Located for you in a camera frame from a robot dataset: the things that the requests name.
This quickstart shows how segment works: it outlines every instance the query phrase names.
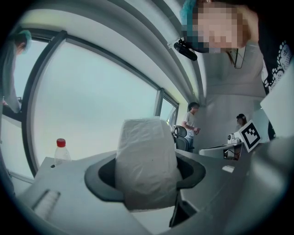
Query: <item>white sticker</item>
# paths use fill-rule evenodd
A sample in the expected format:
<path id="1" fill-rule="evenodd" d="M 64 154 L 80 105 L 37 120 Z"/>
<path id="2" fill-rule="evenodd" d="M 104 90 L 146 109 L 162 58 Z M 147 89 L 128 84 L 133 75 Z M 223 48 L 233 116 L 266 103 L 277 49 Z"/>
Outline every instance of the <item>white sticker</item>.
<path id="1" fill-rule="evenodd" d="M 224 171 L 227 171 L 227 172 L 229 172 L 229 173 L 232 173 L 233 171 L 234 171 L 234 167 L 232 167 L 232 166 L 224 166 L 223 168 L 222 168 Z"/>

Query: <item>white t-shirt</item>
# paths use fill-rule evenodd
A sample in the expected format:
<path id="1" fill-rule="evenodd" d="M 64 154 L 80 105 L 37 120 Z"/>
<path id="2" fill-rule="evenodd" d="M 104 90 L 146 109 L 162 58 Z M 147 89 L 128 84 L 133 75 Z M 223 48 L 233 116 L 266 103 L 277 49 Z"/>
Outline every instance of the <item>white t-shirt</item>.
<path id="1" fill-rule="evenodd" d="M 187 122 L 187 125 L 190 127 L 196 127 L 196 118 L 193 114 L 190 112 L 187 112 L 184 116 L 183 122 Z M 192 139 L 194 138 L 194 131 L 193 130 L 187 130 L 187 136 L 186 138 Z"/>

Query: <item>camera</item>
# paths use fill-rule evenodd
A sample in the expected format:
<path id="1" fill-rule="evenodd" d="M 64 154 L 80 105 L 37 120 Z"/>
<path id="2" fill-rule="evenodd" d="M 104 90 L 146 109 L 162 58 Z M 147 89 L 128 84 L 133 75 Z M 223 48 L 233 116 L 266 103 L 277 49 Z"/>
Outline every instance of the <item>camera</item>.
<path id="1" fill-rule="evenodd" d="M 234 134 L 228 135 L 228 144 L 237 144 L 240 142 L 241 142 L 241 140 L 238 137 L 235 137 Z"/>
<path id="2" fill-rule="evenodd" d="M 190 47 L 182 40 L 180 39 L 179 42 L 176 42 L 174 44 L 174 48 L 181 53 L 183 56 L 189 58 L 192 61 L 197 60 L 197 55 L 190 50 Z"/>

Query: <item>window frame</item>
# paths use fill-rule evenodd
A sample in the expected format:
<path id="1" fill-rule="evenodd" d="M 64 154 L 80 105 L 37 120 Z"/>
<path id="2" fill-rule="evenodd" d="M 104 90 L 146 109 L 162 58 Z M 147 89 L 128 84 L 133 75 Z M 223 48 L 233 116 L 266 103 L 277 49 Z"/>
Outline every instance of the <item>window frame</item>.
<path id="1" fill-rule="evenodd" d="M 38 164 L 36 157 L 34 155 L 34 149 L 33 149 L 33 143 L 32 143 L 32 128 L 31 128 L 31 114 L 32 114 L 32 102 L 33 97 L 35 94 L 35 90 L 37 87 L 37 83 L 42 75 L 43 70 L 45 69 L 48 61 L 52 57 L 53 53 L 58 49 L 60 44 L 63 41 L 66 41 L 68 43 L 83 47 L 85 49 L 88 49 L 92 52 L 95 52 L 115 63 L 120 65 L 121 67 L 127 69 L 134 75 L 136 75 L 138 78 L 142 79 L 144 82 L 146 82 L 148 85 L 155 88 L 158 93 L 156 97 L 156 102 L 154 104 L 154 115 L 160 116 L 161 107 L 163 99 L 166 99 L 169 103 L 174 105 L 176 107 L 176 118 L 178 113 L 178 106 L 179 104 L 169 95 L 166 93 L 166 91 L 163 88 L 160 88 L 156 83 L 154 83 L 149 77 L 147 77 L 145 74 L 143 74 L 141 71 L 136 69 L 134 66 L 123 60 L 122 58 L 118 57 L 117 55 L 113 54 L 112 52 L 109 52 L 108 50 L 99 47 L 93 43 L 90 43 L 86 40 L 83 40 L 81 38 L 68 35 L 68 33 L 64 30 L 58 32 L 58 31 L 52 31 L 52 30 L 46 30 L 46 29 L 38 29 L 38 28 L 25 28 L 29 30 L 32 34 L 33 40 L 39 40 L 43 42 L 48 42 L 48 45 L 45 47 L 45 49 L 42 51 L 40 56 L 38 57 L 35 65 L 32 68 L 32 71 L 29 75 L 24 94 L 23 94 L 23 102 L 22 102 L 22 110 L 20 113 L 15 114 L 13 113 L 10 108 L 9 111 L 4 111 L 3 114 L 11 117 L 17 121 L 22 122 L 22 135 L 23 135 L 23 147 L 25 150 L 26 158 L 28 161 L 28 165 L 30 167 L 30 170 L 32 172 L 32 175 L 35 177 L 35 175 L 38 172 Z"/>
<path id="2" fill-rule="evenodd" d="M 175 107 L 175 119 L 173 120 L 172 123 L 170 123 L 171 127 L 176 125 L 176 121 L 178 119 L 178 112 L 179 112 L 179 103 L 177 103 L 171 96 L 169 96 L 167 93 L 164 94 L 163 97 L 167 102 L 169 102 L 172 106 Z"/>

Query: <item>red bottle cap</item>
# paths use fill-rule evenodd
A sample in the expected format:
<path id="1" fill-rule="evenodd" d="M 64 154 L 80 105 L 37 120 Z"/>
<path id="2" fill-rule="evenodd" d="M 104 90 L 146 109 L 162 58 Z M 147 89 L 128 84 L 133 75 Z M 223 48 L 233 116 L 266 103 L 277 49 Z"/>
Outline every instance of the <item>red bottle cap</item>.
<path id="1" fill-rule="evenodd" d="M 65 139 L 58 139 L 56 141 L 56 143 L 57 143 L 57 146 L 60 147 L 60 148 L 65 147 Z"/>

